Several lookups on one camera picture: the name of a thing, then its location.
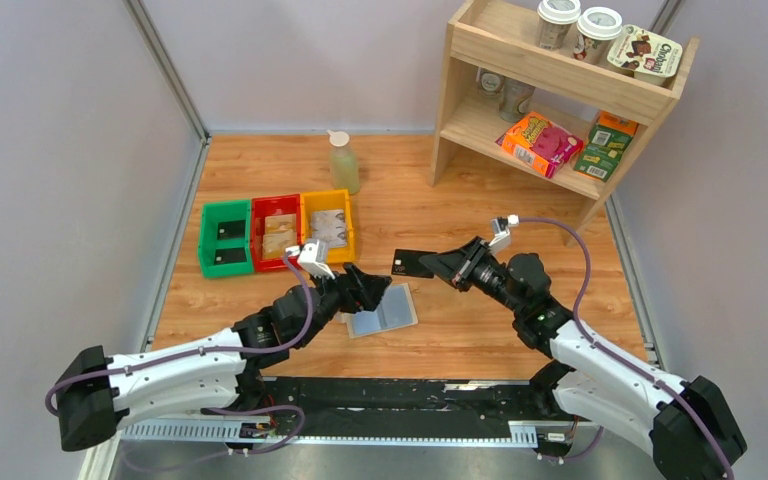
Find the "gold credit card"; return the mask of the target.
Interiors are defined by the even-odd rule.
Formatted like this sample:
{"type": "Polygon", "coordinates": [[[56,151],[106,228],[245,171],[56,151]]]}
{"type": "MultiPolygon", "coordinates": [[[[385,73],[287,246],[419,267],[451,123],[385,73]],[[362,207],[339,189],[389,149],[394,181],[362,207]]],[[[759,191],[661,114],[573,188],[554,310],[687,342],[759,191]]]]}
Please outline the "gold credit card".
{"type": "Polygon", "coordinates": [[[275,214],[264,218],[264,236],[288,235],[290,239],[295,239],[297,230],[297,215],[295,213],[275,214]]]}

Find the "beige card holder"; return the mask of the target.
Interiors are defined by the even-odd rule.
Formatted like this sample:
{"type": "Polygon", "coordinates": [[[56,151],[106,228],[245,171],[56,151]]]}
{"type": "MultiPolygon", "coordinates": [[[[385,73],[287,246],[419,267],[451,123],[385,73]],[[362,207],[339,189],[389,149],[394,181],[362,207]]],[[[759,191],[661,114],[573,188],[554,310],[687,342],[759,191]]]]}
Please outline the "beige card holder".
{"type": "Polygon", "coordinates": [[[419,323],[408,284],[391,285],[374,311],[340,313],[350,338],[359,338],[406,328],[419,323]]]}

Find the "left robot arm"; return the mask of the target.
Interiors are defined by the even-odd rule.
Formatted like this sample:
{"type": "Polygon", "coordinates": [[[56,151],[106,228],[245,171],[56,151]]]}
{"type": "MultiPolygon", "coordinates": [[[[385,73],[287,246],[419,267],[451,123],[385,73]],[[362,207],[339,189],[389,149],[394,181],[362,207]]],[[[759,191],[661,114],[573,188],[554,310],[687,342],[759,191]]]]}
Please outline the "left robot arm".
{"type": "Polygon", "coordinates": [[[266,389],[260,372],[308,345],[338,314],[376,310],[388,275],[343,271],[301,280],[272,304],[205,338],[136,354],[108,355],[100,345],[80,351],[47,392],[60,447],[97,446],[135,423],[187,410],[259,411],[266,389]]]}

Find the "white credit card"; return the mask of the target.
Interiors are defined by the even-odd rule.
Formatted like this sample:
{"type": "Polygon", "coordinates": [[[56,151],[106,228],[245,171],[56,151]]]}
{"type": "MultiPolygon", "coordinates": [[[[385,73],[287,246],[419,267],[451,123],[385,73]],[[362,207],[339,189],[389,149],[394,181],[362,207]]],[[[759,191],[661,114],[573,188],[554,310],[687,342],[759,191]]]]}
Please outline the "white credit card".
{"type": "Polygon", "coordinates": [[[347,216],[343,209],[314,211],[311,215],[310,226],[312,233],[314,231],[348,232],[347,216]]]}

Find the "black credit card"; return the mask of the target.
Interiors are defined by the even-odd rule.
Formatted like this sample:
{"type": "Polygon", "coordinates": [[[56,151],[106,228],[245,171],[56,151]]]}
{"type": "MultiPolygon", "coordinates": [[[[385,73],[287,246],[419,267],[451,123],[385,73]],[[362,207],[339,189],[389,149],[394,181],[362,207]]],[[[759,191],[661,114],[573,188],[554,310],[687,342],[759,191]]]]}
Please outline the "black credit card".
{"type": "Polygon", "coordinates": [[[425,250],[396,249],[394,251],[391,274],[395,276],[431,279],[434,277],[434,273],[430,271],[420,259],[426,255],[432,254],[432,251],[425,250]]]}

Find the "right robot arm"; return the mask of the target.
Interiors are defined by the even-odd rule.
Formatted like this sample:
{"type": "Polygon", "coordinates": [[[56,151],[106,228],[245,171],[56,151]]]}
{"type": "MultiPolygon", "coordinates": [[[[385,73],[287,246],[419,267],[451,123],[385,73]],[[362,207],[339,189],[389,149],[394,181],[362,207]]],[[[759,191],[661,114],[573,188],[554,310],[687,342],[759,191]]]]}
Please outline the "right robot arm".
{"type": "Polygon", "coordinates": [[[533,410],[591,420],[648,454],[666,479],[728,479],[748,444],[721,389],[649,365],[596,333],[550,293],[539,256],[498,261],[476,237],[421,264],[453,288],[472,287],[514,315],[512,326],[529,348],[550,358],[534,377],[533,410]]]}

